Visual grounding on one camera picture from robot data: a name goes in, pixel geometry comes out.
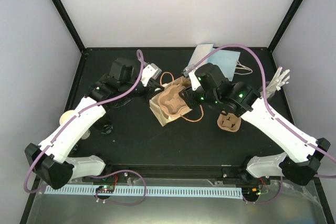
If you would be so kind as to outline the brown pulp cup carrier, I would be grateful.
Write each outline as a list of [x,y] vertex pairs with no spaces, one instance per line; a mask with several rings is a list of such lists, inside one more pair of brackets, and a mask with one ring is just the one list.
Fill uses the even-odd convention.
[[179,117],[191,112],[192,109],[186,105],[179,95],[184,88],[186,88],[186,84],[183,83],[170,84],[159,94],[158,105],[167,116]]

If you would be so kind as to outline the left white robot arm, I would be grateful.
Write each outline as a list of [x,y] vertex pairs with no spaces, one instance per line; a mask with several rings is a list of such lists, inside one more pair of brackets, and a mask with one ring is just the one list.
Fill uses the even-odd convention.
[[112,124],[107,114],[115,105],[132,97],[149,99],[162,86],[156,82],[161,69],[154,63],[140,60],[137,66],[125,58],[115,60],[110,71],[92,84],[74,110],[64,113],[60,126],[38,145],[30,143],[25,148],[32,171],[53,189],[60,189],[70,180],[96,176],[108,181],[113,174],[103,158],[69,157],[80,139],[89,136],[90,128],[109,133]]

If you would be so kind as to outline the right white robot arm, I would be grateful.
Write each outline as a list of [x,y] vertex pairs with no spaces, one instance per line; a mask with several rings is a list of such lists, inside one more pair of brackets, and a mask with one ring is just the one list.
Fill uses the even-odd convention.
[[221,115],[233,114],[266,134],[283,150],[282,153],[245,159],[238,171],[239,179],[250,184],[256,178],[284,176],[291,182],[305,186],[317,174],[321,160],[330,147],[324,138],[315,139],[296,128],[281,114],[268,106],[267,99],[244,82],[232,83],[219,66],[206,63],[184,70],[191,86],[179,92],[191,109],[208,105]]

